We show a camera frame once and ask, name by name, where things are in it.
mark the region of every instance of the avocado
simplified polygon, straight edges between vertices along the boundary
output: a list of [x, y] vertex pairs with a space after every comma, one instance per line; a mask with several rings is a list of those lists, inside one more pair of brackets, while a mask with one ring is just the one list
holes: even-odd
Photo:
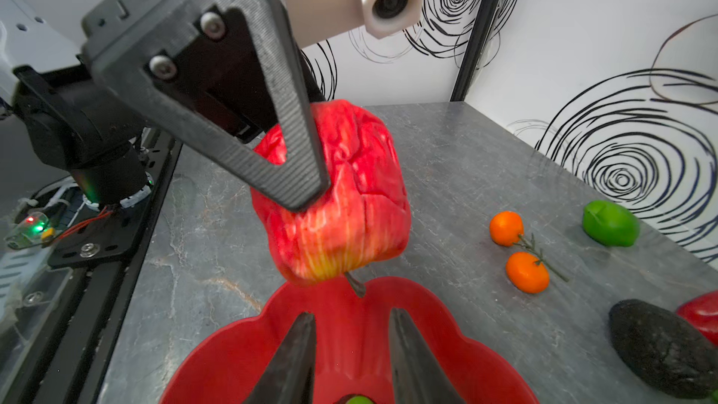
[[646, 384], [683, 399], [718, 389], [718, 348], [675, 313], [624, 300], [611, 308], [609, 327], [613, 348]]

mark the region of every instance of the red wire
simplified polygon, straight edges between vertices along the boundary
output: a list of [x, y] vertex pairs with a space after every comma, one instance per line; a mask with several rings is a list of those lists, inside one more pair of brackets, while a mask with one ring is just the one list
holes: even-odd
[[73, 225], [72, 227], [67, 228], [65, 231], [62, 232], [61, 235], [57, 236], [55, 238], [55, 240], [61, 240], [61, 239], [67, 238], [67, 236], [76, 233], [80, 229], [88, 226], [93, 221], [101, 220], [101, 219], [104, 219], [105, 217], [110, 217], [111, 215], [112, 215], [112, 211], [108, 211], [107, 207], [105, 206], [102, 209], [102, 211], [100, 212], [100, 214], [98, 214], [96, 217], [93, 217], [93, 218], [87, 219], [87, 220], [82, 220], [80, 223], [77, 223], [77, 224]]

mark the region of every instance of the gray marble countertop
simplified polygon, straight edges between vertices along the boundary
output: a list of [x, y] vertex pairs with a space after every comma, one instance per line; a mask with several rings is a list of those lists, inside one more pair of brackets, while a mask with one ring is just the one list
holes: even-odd
[[[637, 298], [667, 309], [718, 288], [718, 271], [642, 224], [631, 248], [581, 229], [601, 196], [462, 103], [371, 107], [392, 132], [413, 215], [406, 252], [357, 271], [421, 283], [462, 331], [502, 355], [543, 403], [672, 403], [621, 362], [610, 307]], [[506, 278], [510, 250], [490, 218], [517, 211], [571, 278], [532, 296]], [[204, 338], [255, 316], [283, 283], [248, 187], [183, 148], [105, 377], [99, 402], [156, 403]]]

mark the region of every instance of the camera lens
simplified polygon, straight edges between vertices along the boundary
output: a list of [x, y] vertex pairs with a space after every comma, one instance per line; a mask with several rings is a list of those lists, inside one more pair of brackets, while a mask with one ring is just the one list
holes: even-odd
[[404, 11], [407, 4], [408, 0], [376, 0], [374, 14], [381, 19], [395, 18]]

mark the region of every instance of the black metal frame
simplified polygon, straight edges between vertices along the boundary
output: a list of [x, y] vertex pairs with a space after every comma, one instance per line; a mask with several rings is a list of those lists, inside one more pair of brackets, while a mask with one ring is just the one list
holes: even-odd
[[471, 78], [476, 71], [476, 65], [481, 58], [481, 53], [486, 47], [486, 41], [493, 29], [494, 19], [498, 12], [498, 5], [501, 0], [481, 0], [479, 11], [476, 13], [474, 27], [471, 36], [466, 44], [464, 58], [461, 61], [459, 74], [454, 84], [454, 91], [451, 94], [452, 102], [461, 102], [466, 98], [471, 86]]
[[95, 402], [182, 147], [166, 135], [150, 139], [154, 143], [150, 150], [166, 144], [167, 161], [156, 178], [134, 252], [73, 270], [4, 404]]

